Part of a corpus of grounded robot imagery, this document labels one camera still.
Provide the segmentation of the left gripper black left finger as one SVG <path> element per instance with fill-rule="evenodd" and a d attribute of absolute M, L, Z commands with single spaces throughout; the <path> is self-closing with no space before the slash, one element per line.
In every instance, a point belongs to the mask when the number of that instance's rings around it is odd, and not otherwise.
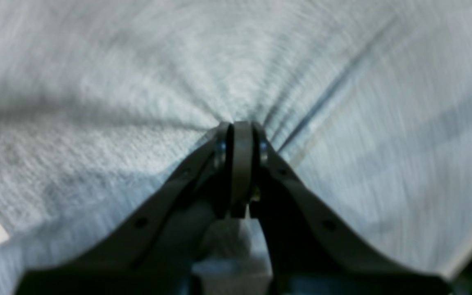
<path fill-rule="evenodd" d="M 70 262 L 25 274 L 18 295 L 189 295 L 195 252 L 231 202 L 234 125 L 187 156 L 116 230 Z"/>

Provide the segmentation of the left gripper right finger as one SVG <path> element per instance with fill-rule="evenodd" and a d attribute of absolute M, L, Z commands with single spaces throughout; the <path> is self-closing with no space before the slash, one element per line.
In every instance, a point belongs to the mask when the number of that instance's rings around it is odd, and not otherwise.
<path fill-rule="evenodd" d="M 270 295 L 449 295 L 448 283 L 396 263 L 312 193 L 256 123 L 234 123 L 232 217 L 259 221 Z"/>

